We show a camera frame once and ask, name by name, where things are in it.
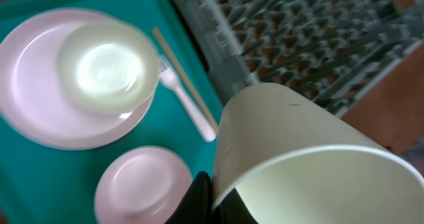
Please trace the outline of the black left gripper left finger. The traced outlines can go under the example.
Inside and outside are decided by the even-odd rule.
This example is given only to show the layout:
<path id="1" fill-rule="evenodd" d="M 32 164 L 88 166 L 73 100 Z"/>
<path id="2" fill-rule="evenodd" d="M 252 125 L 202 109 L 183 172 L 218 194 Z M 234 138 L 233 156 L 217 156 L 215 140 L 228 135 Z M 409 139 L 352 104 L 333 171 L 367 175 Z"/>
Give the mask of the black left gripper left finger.
<path id="1" fill-rule="evenodd" d="M 208 224 L 211 214 L 212 186 L 208 173 L 201 171 L 172 216 L 165 224 Z"/>

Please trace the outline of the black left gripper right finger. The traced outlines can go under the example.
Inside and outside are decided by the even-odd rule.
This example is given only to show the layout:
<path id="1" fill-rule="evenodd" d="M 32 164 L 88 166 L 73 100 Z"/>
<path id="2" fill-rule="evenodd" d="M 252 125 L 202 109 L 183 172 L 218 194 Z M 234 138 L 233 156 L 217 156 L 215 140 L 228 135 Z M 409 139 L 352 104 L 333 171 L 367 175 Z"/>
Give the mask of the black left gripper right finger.
<path id="1" fill-rule="evenodd" d="M 236 189 L 233 189 L 212 212 L 211 222 L 212 224 L 258 224 Z"/>

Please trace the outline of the bowl with food scraps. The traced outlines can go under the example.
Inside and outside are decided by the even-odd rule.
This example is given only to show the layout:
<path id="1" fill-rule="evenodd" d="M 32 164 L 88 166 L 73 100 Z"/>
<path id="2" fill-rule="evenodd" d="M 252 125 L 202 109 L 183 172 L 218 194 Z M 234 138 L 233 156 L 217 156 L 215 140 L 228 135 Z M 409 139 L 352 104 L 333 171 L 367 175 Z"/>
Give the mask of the bowl with food scraps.
<path id="1" fill-rule="evenodd" d="M 165 223 L 192 183 L 186 163 L 159 146 L 132 149 L 114 160 L 95 191 L 100 224 Z"/>

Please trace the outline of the white small cup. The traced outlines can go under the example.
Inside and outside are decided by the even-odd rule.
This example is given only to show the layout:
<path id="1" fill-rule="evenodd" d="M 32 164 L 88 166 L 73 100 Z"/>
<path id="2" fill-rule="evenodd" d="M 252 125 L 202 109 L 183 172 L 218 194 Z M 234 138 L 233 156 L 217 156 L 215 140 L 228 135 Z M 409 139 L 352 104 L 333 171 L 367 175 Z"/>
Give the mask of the white small cup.
<path id="1" fill-rule="evenodd" d="M 213 207 L 236 191 L 259 223 L 423 224 L 423 177 L 294 90 L 244 88 L 223 109 Z"/>

